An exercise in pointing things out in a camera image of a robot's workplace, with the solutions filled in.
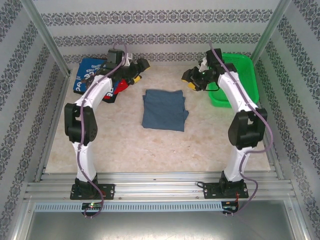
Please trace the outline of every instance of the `blue fabric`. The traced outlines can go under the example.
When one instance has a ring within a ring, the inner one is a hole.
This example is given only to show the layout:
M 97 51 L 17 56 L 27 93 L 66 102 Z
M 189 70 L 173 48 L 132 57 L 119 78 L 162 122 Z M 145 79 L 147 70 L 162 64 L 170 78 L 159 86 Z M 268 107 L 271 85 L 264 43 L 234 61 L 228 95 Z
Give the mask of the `blue fabric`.
M 87 88 L 85 83 L 81 83 L 82 79 L 88 79 L 90 76 L 94 75 L 98 69 L 100 69 L 101 64 L 106 60 L 94 59 L 94 58 L 84 58 L 82 59 L 78 72 L 76 73 L 76 79 L 74 81 L 73 90 L 77 92 L 84 93 Z
M 185 109 L 186 98 L 181 90 L 169 92 L 147 89 L 142 97 L 144 128 L 185 131 L 185 121 L 189 112 Z

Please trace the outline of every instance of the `green plastic basket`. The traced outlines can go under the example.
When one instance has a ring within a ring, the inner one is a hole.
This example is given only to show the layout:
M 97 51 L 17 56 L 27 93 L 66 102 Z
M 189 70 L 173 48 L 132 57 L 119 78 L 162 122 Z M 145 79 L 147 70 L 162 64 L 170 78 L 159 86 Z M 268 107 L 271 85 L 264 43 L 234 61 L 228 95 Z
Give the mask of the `green plastic basket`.
M 256 104 L 259 100 L 257 81 L 255 76 L 254 64 L 251 59 L 241 54 L 223 53 L 222 58 L 225 63 L 233 63 L 238 74 L 241 84 L 248 93 L 251 100 Z M 208 90 L 216 90 L 218 87 L 215 83 L 208 85 Z M 231 105 L 220 88 L 218 91 L 209 91 L 212 105 L 221 108 L 231 108 Z

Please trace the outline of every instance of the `blue towel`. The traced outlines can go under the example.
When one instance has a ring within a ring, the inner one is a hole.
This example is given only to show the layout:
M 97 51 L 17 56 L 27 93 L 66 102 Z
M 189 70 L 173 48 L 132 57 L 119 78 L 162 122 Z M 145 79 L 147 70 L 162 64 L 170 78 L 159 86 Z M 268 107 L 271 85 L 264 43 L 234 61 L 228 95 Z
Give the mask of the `blue towel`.
M 185 131 L 185 121 L 189 112 L 185 109 L 186 98 L 181 90 L 169 92 L 147 89 L 142 97 L 144 128 Z

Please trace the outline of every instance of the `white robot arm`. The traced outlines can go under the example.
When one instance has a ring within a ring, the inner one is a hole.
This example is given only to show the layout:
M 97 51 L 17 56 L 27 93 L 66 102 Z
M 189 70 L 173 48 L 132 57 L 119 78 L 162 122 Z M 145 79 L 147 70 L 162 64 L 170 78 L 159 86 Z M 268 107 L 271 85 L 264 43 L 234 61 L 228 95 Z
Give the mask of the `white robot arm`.
M 107 61 L 87 79 L 86 83 L 91 85 L 87 86 L 83 96 L 64 107 L 64 130 L 72 142 L 77 160 L 77 175 L 70 195 L 72 200 L 95 199 L 98 196 L 100 186 L 92 150 L 98 132 L 95 111 L 104 96 L 112 91 L 113 83 L 125 80 L 126 84 L 132 85 L 140 80 L 140 73 L 150 67 L 146 59 L 139 58 L 137 63 L 131 60 L 132 54 L 124 56 L 122 50 L 109 49 Z
M 233 145 L 230 160 L 222 171 L 219 186 L 215 188 L 210 183 L 212 191 L 215 191 L 212 195 L 218 196 L 212 198 L 227 198 L 235 196 L 240 191 L 245 192 L 242 175 L 250 152 L 258 142 L 262 141 L 265 132 L 265 124 L 255 112 L 265 120 L 267 112 L 263 108 L 259 109 L 250 99 L 240 82 L 235 66 L 232 63 L 224 64 L 226 71 L 220 63 L 223 63 L 221 50 L 215 49 L 214 51 L 220 61 L 217 60 L 213 51 L 209 50 L 206 52 L 206 57 L 199 62 L 199 66 L 187 70 L 182 80 L 189 82 L 188 87 L 195 91 L 208 91 L 206 90 L 207 85 L 216 83 L 218 89 L 211 91 L 218 91 L 221 88 L 234 112 L 234 119 L 228 130 L 228 138 Z M 243 194 L 242 197 L 247 198 L 248 193 Z

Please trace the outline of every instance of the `denim cloth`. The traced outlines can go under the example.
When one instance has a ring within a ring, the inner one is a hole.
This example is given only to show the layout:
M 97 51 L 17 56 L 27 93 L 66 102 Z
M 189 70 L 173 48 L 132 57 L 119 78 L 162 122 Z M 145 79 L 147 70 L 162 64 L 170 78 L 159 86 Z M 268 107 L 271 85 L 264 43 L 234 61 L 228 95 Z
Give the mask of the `denim cloth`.
M 181 90 L 169 92 L 147 89 L 142 96 L 144 113 L 142 126 L 145 129 L 185 131 L 185 121 L 189 112 Z

